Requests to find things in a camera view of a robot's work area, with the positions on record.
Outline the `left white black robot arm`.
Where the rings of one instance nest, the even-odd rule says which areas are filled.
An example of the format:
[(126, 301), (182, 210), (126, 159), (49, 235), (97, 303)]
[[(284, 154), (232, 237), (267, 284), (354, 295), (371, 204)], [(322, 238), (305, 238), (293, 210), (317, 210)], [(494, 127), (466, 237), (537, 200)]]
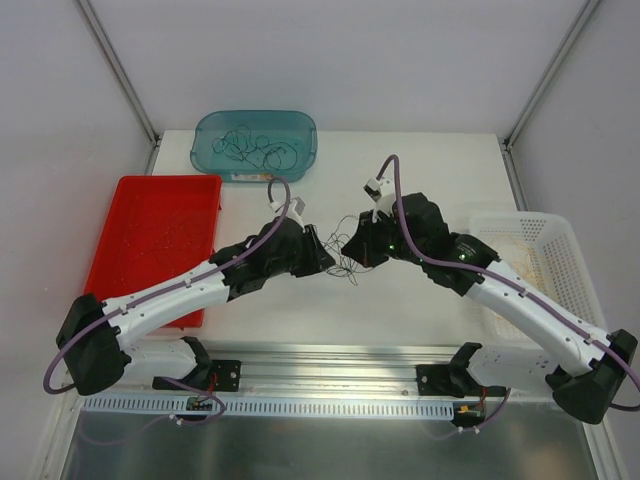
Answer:
[(129, 380), (155, 390), (207, 390), (215, 384), (214, 366), (197, 338), (155, 343), (146, 336), (195, 311), (254, 293), (271, 278), (303, 278), (334, 264), (314, 226), (275, 219), (259, 234), (145, 290), (104, 301), (82, 295), (56, 337), (59, 352), (45, 372), (44, 389), (91, 396)]

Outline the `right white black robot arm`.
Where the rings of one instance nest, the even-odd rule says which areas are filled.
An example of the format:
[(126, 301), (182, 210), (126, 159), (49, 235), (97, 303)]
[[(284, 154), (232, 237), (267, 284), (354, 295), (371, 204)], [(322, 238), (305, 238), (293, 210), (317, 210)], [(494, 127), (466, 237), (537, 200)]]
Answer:
[(366, 268), (409, 262), (435, 284), (500, 315), (538, 349), (464, 343), (436, 375), (436, 389), (462, 398), (481, 387), (538, 390), (570, 416), (602, 421), (624, 380), (639, 381), (631, 362), (637, 339), (588, 324), (528, 284), (478, 238), (448, 229), (439, 207), (422, 193), (371, 192), (343, 255)]

